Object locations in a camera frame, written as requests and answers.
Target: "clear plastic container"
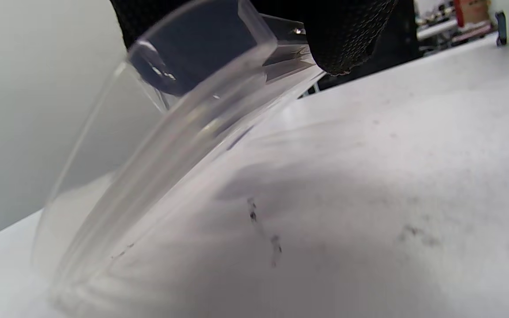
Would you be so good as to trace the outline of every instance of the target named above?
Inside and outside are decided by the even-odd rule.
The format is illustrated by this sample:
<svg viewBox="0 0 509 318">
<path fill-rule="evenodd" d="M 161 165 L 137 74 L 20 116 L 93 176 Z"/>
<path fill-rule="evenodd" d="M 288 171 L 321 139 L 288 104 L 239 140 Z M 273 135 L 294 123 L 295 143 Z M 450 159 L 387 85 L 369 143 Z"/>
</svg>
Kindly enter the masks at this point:
<svg viewBox="0 0 509 318">
<path fill-rule="evenodd" d="M 196 0 L 133 45 L 38 227 L 34 266 L 59 306 L 80 314 L 74 290 L 115 260 L 128 235 L 142 234 L 135 225 L 151 207 L 189 191 L 186 180 L 323 74 L 303 33 L 302 24 L 262 16 L 247 0 Z"/>
</svg>

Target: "white table surface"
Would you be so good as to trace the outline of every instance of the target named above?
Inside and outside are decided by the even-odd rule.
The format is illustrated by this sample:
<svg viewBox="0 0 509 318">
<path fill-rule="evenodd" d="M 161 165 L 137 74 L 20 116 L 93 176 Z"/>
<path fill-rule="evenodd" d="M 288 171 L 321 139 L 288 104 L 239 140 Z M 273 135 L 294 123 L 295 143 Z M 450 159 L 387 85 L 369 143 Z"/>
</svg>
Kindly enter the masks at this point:
<svg viewBox="0 0 509 318">
<path fill-rule="evenodd" d="M 174 294 L 115 305 L 137 304 L 134 317 L 509 317 L 509 46 L 494 43 L 299 99 L 257 126 L 226 158 L 244 167 L 222 200 L 253 194 L 261 218 L 279 211 L 267 230 L 280 231 L 280 263 L 243 264 L 241 250 L 205 273 L 179 264 L 168 276 L 194 276 L 171 289 L 191 297 L 185 309 Z M 0 232 L 0 317 L 60 316 L 30 270 L 39 214 Z M 225 275 L 209 271 L 218 262 Z"/>
</svg>

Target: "white wall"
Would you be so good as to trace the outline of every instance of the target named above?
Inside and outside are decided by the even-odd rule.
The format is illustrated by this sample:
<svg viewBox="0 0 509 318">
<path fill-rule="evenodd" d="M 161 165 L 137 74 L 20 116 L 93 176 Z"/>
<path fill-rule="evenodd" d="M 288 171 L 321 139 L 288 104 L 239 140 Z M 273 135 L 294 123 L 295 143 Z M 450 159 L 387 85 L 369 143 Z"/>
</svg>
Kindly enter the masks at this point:
<svg viewBox="0 0 509 318">
<path fill-rule="evenodd" d="M 0 229 L 42 207 L 124 54 L 108 0 L 0 0 Z"/>
</svg>

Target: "transparent plastic cup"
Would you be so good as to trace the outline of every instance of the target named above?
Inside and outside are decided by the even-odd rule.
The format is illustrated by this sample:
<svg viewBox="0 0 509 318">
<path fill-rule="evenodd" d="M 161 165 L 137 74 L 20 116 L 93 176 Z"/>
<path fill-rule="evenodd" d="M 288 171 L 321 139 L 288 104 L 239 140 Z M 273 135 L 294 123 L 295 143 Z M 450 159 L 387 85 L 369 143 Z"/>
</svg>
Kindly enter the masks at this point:
<svg viewBox="0 0 509 318">
<path fill-rule="evenodd" d="M 33 263 L 52 297 L 76 311 L 68 295 L 107 268 L 151 207 L 322 74 L 303 24 L 247 0 L 192 1 L 147 31 L 105 86 L 43 211 Z"/>
</svg>

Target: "black mesh fabric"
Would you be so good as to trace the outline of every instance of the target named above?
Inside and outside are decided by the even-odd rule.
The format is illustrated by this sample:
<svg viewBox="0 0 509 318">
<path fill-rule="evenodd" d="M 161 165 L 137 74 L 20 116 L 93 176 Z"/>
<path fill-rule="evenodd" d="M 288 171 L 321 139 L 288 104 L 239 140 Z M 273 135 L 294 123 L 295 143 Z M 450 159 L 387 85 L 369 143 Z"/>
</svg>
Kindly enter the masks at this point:
<svg viewBox="0 0 509 318">
<path fill-rule="evenodd" d="M 189 0 L 111 0 L 125 46 Z M 252 0 L 263 14 L 304 22 L 311 54 L 332 75 L 347 74 L 373 53 L 397 0 Z"/>
</svg>

